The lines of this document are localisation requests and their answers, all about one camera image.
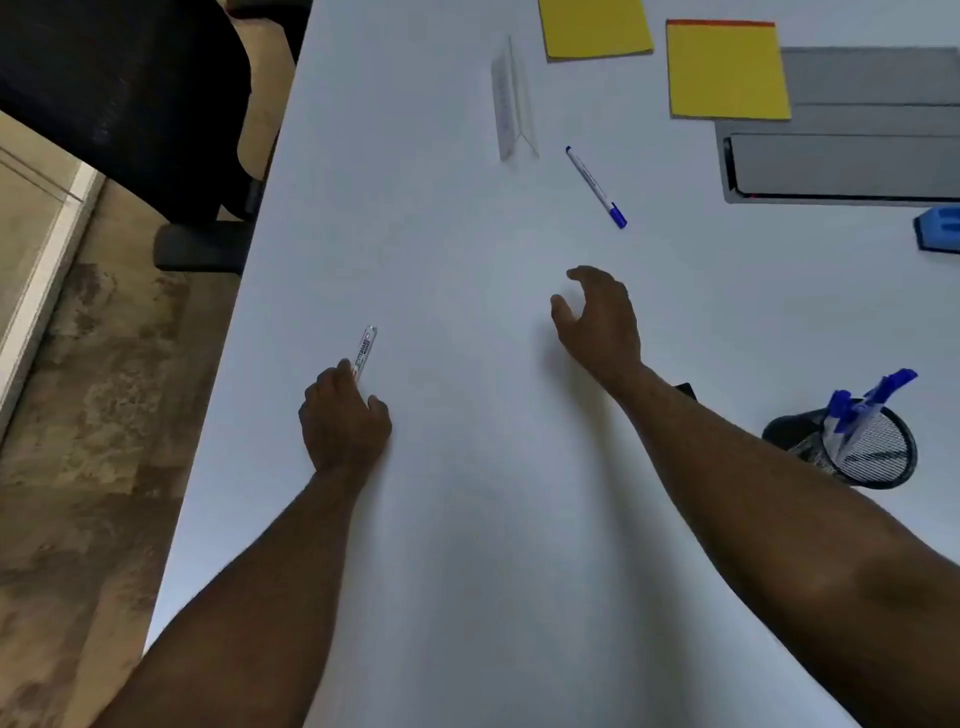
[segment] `whiteboard marker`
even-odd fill
[[[363,338],[360,340],[360,352],[353,360],[353,381],[360,381],[363,365],[367,363],[367,357],[370,355],[370,347],[373,346],[373,339],[375,338],[376,327],[367,327],[367,330],[363,332]]]
[[[597,199],[603,203],[603,207],[607,209],[607,214],[613,218],[613,221],[616,223],[616,226],[623,230],[627,227],[627,218],[623,216],[623,213],[617,209],[616,205],[611,202],[610,198],[600,189],[600,184],[597,183],[597,180],[590,174],[587,167],[580,161],[580,158],[577,157],[573,152],[570,151],[570,147],[566,148],[566,155],[570,157],[570,161],[573,162],[573,166],[577,168],[577,171],[583,176],[584,180],[587,181],[587,184],[590,185],[590,189],[593,190],[593,194],[597,196]]]

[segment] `white table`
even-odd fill
[[[839,6],[648,0],[652,57],[548,64],[536,0],[317,0],[150,641],[299,491],[302,391],[376,324],[362,389],[395,434],[309,725],[850,725],[713,571],[548,315],[567,267],[614,272],[648,362],[753,432],[914,367],[896,407],[920,466],[876,497],[960,558],[960,259],[917,251],[911,208],[729,206],[712,125],[668,113],[668,16],[957,43],[956,0]],[[536,162],[497,156],[508,33]]]

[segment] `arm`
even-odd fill
[[[852,488],[728,423],[640,360],[627,289],[584,287],[561,341],[616,399],[737,595],[865,726],[960,722],[960,569]]]
[[[333,638],[350,514],[390,437],[349,362],[306,391],[309,485],[160,635],[93,728],[299,728]]]

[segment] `orange edge of notepad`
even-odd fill
[[[776,28],[777,23],[766,20],[667,20],[667,25],[736,25],[758,28]]]

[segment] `chair armrest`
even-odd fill
[[[200,225],[164,225],[154,238],[154,265],[173,273],[243,275],[253,223],[216,220]]]
[[[273,20],[283,28],[290,53],[296,62],[300,57],[312,5],[313,0],[227,0],[226,10],[230,17],[238,20]]]

